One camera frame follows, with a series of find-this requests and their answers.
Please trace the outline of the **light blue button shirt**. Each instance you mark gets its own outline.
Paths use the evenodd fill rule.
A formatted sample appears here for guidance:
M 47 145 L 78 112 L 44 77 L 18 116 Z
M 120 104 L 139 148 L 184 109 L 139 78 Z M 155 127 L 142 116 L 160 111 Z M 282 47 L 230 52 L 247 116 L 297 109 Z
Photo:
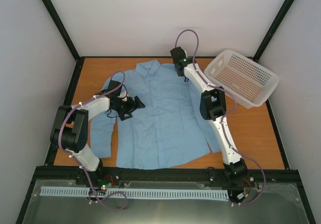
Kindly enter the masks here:
M 90 145 L 98 158 L 111 156 L 114 128 L 118 129 L 116 166 L 120 168 L 169 168 L 220 151 L 214 131 L 200 114 L 199 91 L 177 76 L 173 64 L 138 63 L 133 70 L 116 74 L 114 80 L 123 82 L 144 108 L 124 121 L 114 110 L 92 119 Z

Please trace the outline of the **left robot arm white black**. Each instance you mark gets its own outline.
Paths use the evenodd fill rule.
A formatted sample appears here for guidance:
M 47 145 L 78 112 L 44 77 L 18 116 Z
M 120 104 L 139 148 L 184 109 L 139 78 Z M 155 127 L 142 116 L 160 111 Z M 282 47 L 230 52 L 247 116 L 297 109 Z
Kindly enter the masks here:
M 88 145 L 89 121 L 101 113 L 115 111 L 121 121 L 132 118 L 137 109 L 145 108 L 138 96 L 128 95 L 122 82 L 111 80 L 108 87 L 85 102 L 61 105 L 57 109 L 50 141 L 87 171 L 87 180 L 99 185 L 104 180 L 102 161 Z

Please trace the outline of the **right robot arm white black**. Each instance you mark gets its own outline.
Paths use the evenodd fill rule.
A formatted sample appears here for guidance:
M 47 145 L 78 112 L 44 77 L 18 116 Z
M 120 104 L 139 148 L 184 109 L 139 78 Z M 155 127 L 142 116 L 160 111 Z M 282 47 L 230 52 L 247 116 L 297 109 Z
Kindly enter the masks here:
M 187 78 L 201 94 L 200 114 L 204 120 L 209 121 L 219 140 L 226 181 L 231 185 L 238 184 L 248 169 L 228 127 L 225 97 L 227 91 L 212 84 L 193 57 L 188 57 L 181 47 L 174 47 L 170 54 L 178 76 Z

